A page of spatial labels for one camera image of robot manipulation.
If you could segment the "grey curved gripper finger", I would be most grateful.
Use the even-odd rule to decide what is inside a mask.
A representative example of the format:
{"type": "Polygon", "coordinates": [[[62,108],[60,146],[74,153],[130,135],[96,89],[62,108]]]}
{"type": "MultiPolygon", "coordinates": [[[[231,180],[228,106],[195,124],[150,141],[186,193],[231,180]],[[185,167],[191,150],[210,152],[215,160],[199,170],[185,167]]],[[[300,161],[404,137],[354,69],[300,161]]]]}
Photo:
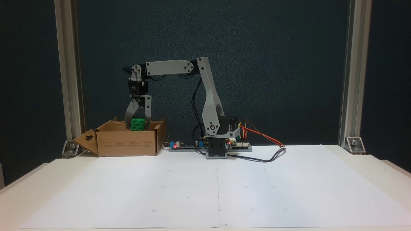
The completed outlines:
{"type": "Polygon", "coordinates": [[[125,113],[125,126],[128,130],[131,129],[132,117],[135,115],[135,112],[139,108],[139,103],[135,99],[131,99],[128,108],[125,113]]]}

